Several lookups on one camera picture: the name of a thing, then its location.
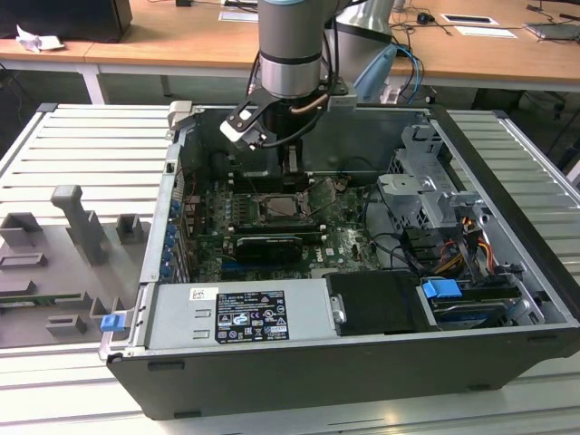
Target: wooden desk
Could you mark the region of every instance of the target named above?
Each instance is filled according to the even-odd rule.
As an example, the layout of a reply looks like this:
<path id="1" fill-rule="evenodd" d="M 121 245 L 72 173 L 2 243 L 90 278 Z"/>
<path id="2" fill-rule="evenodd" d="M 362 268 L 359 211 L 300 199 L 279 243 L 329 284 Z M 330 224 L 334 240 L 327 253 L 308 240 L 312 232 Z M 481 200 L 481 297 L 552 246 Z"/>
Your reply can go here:
<path id="1" fill-rule="evenodd" d="M 221 7 L 197 4 L 175 6 L 172 0 L 150 3 L 131 0 L 133 21 L 121 43 L 71 43 L 53 53 L 25 52 L 14 41 L 0 40 L 0 62 L 6 68 L 70 71 L 82 74 L 93 103 L 105 103 L 100 73 L 153 74 L 162 77 L 169 93 L 168 76 L 247 77 L 258 49 L 257 24 L 218 21 Z M 488 15 L 500 26 L 521 27 L 546 18 L 526 10 L 535 0 L 414 0 L 428 7 L 440 24 L 440 14 Z M 544 2 L 557 21 L 559 13 L 580 15 L 580 8 Z M 417 11 L 394 14 L 391 22 L 416 24 Z M 580 92 L 580 45 L 538 43 L 525 29 L 512 30 L 517 39 L 463 36 L 447 27 L 418 27 L 411 35 L 414 52 L 425 64 L 424 84 L 457 87 L 503 88 Z M 406 44 L 406 36 L 394 31 Z M 397 59 L 391 71 L 394 82 L 411 72 L 407 59 Z"/>
<path id="2" fill-rule="evenodd" d="M 412 4 L 429 8 L 439 24 L 449 24 L 440 14 L 489 16 L 500 27 L 547 22 L 543 15 L 526 10 L 526 5 L 538 4 L 533 0 L 414 0 Z M 564 21 L 558 18 L 562 13 L 580 15 L 580 7 L 574 5 L 544 2 L 543 7 L 556 22 Z M 453 34 L 448 36 L 439 27 L 420 27 L 416 18 L 417 11 L 409 7 L 393 14 L 391 22 L 409 21 L 417 26 L 411 46 L 425 64 L 425 83 L 538 90 L 563 90 L 573 85 L 580 91 L 580 44 L 539 43 L 527 29 L 510 30 L 517 39 L 508 39 L 464 36 L 446 27 Z M 395 27 L 393 33 L 406 44 L 407 37 L 399 29 Z M 394 74 L 410 71 L 405 59 L 398 59 L 393 66 Z"/>
<path id="3" fill-rule="evenodd" d="M 133 21 L 121 43 L 95 43 L 87 63 L 248 69 L 258 50 L 257 24 L 218 21 L 222 8 L 131 0 Z"/>

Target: power supply label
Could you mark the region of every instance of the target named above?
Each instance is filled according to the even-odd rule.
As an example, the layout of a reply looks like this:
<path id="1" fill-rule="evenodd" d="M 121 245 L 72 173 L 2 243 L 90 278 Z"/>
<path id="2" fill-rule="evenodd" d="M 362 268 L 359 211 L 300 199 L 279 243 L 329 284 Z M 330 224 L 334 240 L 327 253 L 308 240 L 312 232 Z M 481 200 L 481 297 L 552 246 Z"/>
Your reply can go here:
<path id="1" fill-rule="evenodd" d="M 216 341 L 220 344 L 290 339 L 284 292 L 218 293 Z"/>

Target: blue cable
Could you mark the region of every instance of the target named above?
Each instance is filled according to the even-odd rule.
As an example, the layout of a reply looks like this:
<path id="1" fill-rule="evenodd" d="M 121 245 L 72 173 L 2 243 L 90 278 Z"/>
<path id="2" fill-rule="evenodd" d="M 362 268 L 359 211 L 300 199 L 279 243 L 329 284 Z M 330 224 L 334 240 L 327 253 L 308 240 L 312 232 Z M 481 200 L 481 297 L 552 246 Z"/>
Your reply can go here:
<path id="1" fill-rule="evenodd" d="M 408 104 L 411 105 L 411 103 L 413 102 L 413 98 L 415 98 L 415 95 L 417 94 L 417 91 L 419 90 L 419 83 L 421 82 L 421 71 L 419 70 L 419 63 L 417 62 L 417 58 L 411 54 L 408 50 L 406 50 L 405 48 L 403 48 L 402 46 L 395 44 L 395 46 L 401 50 L 403 53 L 405 53 L 407 55 L 407 57 L 409 57 L 409 59 L 411 59 L 411 61 L 413 62 L 413 65 L 415 66 L 415 72 L 416 72 L 416 80 L 415 80 L 415 88 L 413 89 L 413 93 L 411 94 L 411 97 L 409 97 L 409 101 Z"/>

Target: copper pipe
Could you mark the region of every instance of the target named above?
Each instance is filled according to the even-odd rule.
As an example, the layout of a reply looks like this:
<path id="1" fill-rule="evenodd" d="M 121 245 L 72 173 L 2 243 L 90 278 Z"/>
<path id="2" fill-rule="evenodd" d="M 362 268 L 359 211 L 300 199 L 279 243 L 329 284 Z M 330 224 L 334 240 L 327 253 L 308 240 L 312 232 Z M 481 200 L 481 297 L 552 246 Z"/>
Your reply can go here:
<path id="1" fill-rule="evenodd" d="M 325 104 L 327 101 L 328 101 L 328 94 L 325 93 L 324 95 L 321 95 L 316 100 L 306 104 L 303 107 L 291 107 L 290 113 L 292 113 L 293 115 L 304 115 L 305 113 L 308 113 L 309 111 L 311 111 L 313 109 L 316 109 L 318 106 Z"/>

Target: blue clip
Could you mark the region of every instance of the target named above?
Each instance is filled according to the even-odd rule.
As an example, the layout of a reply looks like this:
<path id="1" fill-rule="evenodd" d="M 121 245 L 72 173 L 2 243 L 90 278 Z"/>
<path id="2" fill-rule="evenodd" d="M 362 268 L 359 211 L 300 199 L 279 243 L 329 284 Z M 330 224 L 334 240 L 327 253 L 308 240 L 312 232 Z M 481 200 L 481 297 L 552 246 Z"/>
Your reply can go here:
<path id="1" fill-rule="evenodd" d="M 104 333 L 118 333 L 125 330 L 126 314 L 107 314 L 101 320 L 101 331 Z"/>
<path id="2" fill-rule="evenodd" d="M 461 289 L 454 279 L 430 279 L 423 284 L 425 295 L 432 297 L 462 297 Z"/>

